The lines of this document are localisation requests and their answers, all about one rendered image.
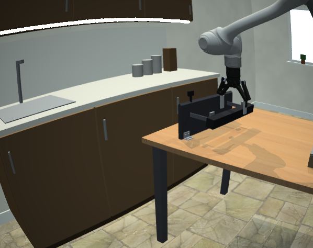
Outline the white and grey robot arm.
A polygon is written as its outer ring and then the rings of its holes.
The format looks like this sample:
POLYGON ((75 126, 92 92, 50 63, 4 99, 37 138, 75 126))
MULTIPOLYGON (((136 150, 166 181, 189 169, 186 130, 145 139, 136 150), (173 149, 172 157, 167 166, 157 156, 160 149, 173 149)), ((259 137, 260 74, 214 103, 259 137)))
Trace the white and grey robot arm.
POLYGON ((242 53, 240 33, 277 18, 303 4, 308 7, 313 17, 313 0, 278 0, 271 6, 237 20, 224 28, 218 27, 203 33, 198 39, 199 46, 208 54, 224 55, 225 66, 240 68, 242 53))

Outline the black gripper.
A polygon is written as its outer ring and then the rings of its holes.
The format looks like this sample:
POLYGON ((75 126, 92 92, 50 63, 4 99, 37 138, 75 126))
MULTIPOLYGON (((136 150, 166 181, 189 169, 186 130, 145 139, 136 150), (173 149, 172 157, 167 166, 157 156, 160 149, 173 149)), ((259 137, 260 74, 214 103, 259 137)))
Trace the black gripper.
POLYGON ((224 93, 228 90, 229 87, 236 88, 240 95, 243 98, 243 114, 245 115, 247 113, 247 104, 248 100, 251 100, 251 97, 249 95, 247 86, 245 81, 240 80, 240 68, 232 68, 232 67, 226 67, 226 77, 221 78, 221 83, 219 85, 219 88, 217 90, 217 94, 220 95, 220 108, 224 108, 224 93), (227 81, 226 86, 224 87, 225 82, 227 81), (242 85, 242 88, 240 86, 242 85), (223 89, 224 87, 224 89, 223 89))

